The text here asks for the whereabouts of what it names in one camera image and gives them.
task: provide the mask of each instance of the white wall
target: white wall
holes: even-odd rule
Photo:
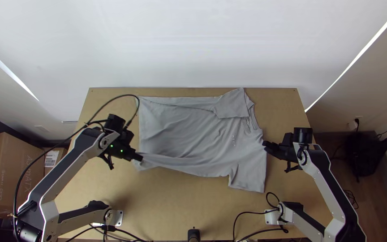
[[[50,140],[65,139],[75,128],[75,124],[61,124],[1,69],[0,121],[31,138]],[[43,125],[50,131],[57,130],[57,132],[43,133],[36,130],[35,125]]]
[[[91,86],[297,87],[308,107],[386,20],[387,0],[0,0],[0,59],[63,138]]]
[[[387,130],[387,29],[307,112],[315,132],[348,131],[356,116],[360,130]]]

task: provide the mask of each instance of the wall outlet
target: wall outlet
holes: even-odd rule
[[[355,120],[352,120],[349,123],[347,123],[347,127],[348,127],[349,131],[354,131],[358,128],[358,123],[356,123]]]

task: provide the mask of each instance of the metal bracket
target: metal bracket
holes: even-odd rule
[[[292,225],[292,216],[293,211],[283,205],[283,203],[279,203],[278,205],[280,208],[277,211],[273,211],[275,209],[266,209],[264,212],[272,211],[265,214],[265,223],[267,225]]]
[[[92,226],[102,226],[102,225],[112,225],[112,226],[122,226],[123,221],[123,211],[122,210],[108,210],[104,216],[105,224],[101,223],[92,223]]]

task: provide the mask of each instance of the black bag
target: black bag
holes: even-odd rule
[[[387,139],[380,141],[363,133],[349,135],[345,142],[346,161],[359,182],[359,177],[374,174],[387,150]]]

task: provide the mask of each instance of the light strip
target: light strip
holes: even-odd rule
[[[386,23],[380,28],[380,30],[376,33],[376,35],[374,35],[374,37],[367,43],[367,45],[361,50],[361,52],[358,53],[358,55],[355,57],[355,59],[353,59],[353,61],[349,64],[349,66],[343,71],[343,73],[337,78],[337,80],[335,80],[330,86],[328,89],[325,90],[324,93],[322,93],[322,95],[320,95],[318,97],[318,99],[316,99],[316,101],[314,101],[308,108],[306,108],[304,111],[307,112],[311,107],[313,107],[313,105],[315,105],[319,99],[321,99],[323,97],[323,95],[325,95],[325,93],[331,89],[331,87],[337,83],[338,80],[340,80],[340,78],[350,69],[350,67],[352,67],[352,65],[365,53],[366,50],[368,50],[368,48],[370,48],[370,46],[374,43],[374,41],[377,40],[377,38],[387,29],[387,21]]]
[[[23,89],[25,89],[29,94],[31,94],[31,96],[33,96],[37,101],[40,101],[20,79],[4,63],[2,63],[1,60],[0,60],[0,68],[15,82],[17,82]]]

